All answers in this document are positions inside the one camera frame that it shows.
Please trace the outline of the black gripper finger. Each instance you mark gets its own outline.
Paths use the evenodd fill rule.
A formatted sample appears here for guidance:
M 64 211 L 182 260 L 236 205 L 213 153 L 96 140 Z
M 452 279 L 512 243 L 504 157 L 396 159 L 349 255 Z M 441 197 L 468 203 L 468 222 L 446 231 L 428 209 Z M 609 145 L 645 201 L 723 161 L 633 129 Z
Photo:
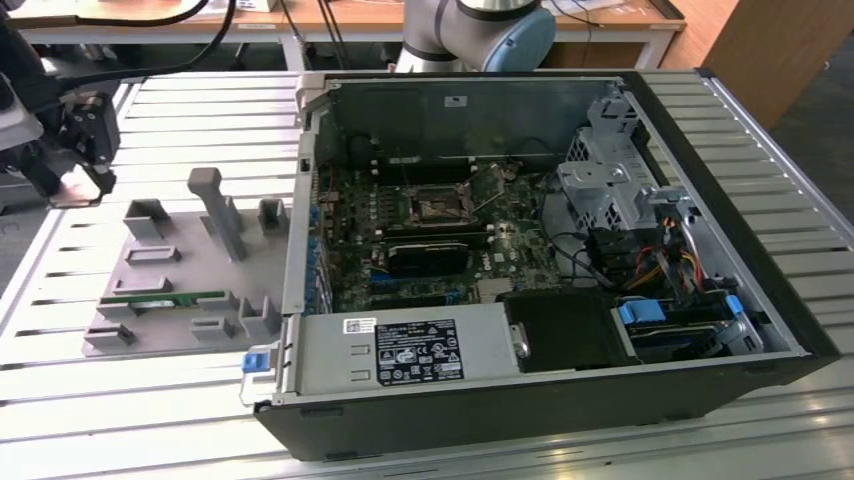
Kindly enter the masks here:
M 29 156 L 23 162 L 23 177 L 43 198 L 60 193 L 61 175 L 65 171 L 65 159 L 55 153 L 35 154 Z
M 106 195 L 113 191 L 116 175 L 108 164 L 88 164 L 85 173 L 89 179 L 88 195 Z

